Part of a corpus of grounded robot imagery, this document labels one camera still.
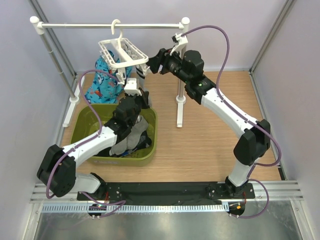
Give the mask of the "grey sock black stripes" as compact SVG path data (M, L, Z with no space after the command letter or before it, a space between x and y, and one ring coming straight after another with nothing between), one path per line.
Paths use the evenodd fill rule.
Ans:
M141 134L148 129L148 126L149 124L145 118L139 115L130 134L126 138L126 144L129 150L134 149L138 145Z

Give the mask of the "black patterned sock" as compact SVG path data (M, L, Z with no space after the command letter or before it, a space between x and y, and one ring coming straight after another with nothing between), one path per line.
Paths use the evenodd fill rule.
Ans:
M146 149L146 148L150 147L151 144L152 144L152 140L151 140L151 138L148 137L148 133L145 130L144 132L141 133L138 144L133 149L127 149L121 154L115 154L115 153L111 154L112 151L110 150L109 156L116 157L116 158L122 158L122 157L129 155L129 154L132 154L135 151Z

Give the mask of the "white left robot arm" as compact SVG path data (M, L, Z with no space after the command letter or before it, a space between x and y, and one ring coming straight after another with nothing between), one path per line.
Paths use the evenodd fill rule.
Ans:
M110 120L100 123L98 131L64 147L50 146L36 174L46 186L46 197L60 198L75 191L94 200L104 198L107 183L95 173L77 173L77 167L93 156L120 158L148 148L152 143L147 136L149 124L140 115L142 109L148 108L148 91L126 94Z

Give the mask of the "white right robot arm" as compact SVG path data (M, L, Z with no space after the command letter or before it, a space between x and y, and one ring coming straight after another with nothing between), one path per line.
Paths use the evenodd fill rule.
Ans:
M179 53L162 48L149 58L147 66L154 74L171 73L185 83L187 95L222 119L236 134L233 149L235 165L225 179L225 192L237 198L244 191L254 164L270 148L270 123L247 115L227 97L218 92L218 85L204 74L204 61L196 50Z

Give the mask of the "white clip sock hanger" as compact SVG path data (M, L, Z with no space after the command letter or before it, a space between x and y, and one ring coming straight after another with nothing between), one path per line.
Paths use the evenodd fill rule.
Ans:
M117 38L105 39L98 42L100 53L109 69L114 73L118 83L121 80L126 80L125 67L136 67L139 65L142 68L143 74L147 75L150 67L147 66L149 57L139 50L130 40L124 37L124 31L121 28ZM108 50L118 54L121 59L120 63L114 62Z

